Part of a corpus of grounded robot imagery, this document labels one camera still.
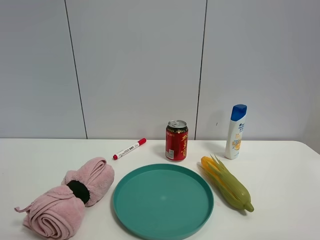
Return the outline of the white shampoo bottle blue cap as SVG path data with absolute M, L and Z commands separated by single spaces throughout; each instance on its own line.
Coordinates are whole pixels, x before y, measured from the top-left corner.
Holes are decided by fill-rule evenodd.
M 247 106 L 245 104 L 237 104 L 233 106 L 224 152 L 224 156 L 227 159 L 233 160 L 239 155 L 246 115 Z

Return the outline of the red drink can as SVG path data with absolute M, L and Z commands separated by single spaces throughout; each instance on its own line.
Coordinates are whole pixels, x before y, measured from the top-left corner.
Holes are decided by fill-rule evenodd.
M 174 162 L 183 161 L 187 156 L 189 129 L 183 120 L 169 121 L 166 127 L 165 156 Z

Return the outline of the red white marker pen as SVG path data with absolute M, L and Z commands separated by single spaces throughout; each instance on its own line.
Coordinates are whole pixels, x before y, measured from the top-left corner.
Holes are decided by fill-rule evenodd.
M 142 138 L 140 140 L 138 140 L 137 142 L 135 142 L 133 145 L 117 152 L 116 154 L 114 154 L 112 156 L 113 160 L 118 160 L 120 158 L 122 158 L 123 156 L 125 156 L 126 154 L 132 152 L 133 150 L 135 150 L 136 148 L 140 147 L 141 145 L 145 144 L 147 142 L 146 138 Z

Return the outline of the teal round plastic plate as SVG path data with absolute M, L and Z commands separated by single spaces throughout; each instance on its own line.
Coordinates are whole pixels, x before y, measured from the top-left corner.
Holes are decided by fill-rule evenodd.
M 183 240 L 210 218 L 214 196 L 196 172 L 175 164 L 139 167 L 117 184 L 112 205 L 120 223 L 145 240 Z

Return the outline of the toy corn cob green husk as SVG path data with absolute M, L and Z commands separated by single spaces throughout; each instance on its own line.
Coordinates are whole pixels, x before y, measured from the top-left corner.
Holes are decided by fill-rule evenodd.
M 231 207 L 250 213 L 254 211 L 249 191 L 216 155 L 203 156 L 200 160 L 200 168 Z

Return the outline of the black elastic band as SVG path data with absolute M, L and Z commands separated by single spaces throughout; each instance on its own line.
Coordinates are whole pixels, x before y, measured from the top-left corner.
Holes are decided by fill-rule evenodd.
M 87 187 L 77 180 L 71 180 L 66 184 L 69 189 L 73 192 L 75 197 L 81 199 L 81 201 L 86 204 L 90 200 L 90 192 Z

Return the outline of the rolled pink towel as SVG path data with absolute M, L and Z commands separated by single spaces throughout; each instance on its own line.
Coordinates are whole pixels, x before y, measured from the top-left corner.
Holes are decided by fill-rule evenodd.
M 18 213 L 26 213 L 23 225 L 48 240 L 67 240 L 79 230 L 85 209 L 99 202 L 114 182 L 115 171 L 105 158 L 95 157 L 78 170 L 66 172 L 61 185 L 37 197 L 27 207 L 16 207 Z M 84 204 L 75 197 L 67 184 L 70 181 L 84 184 L 90 193 Z

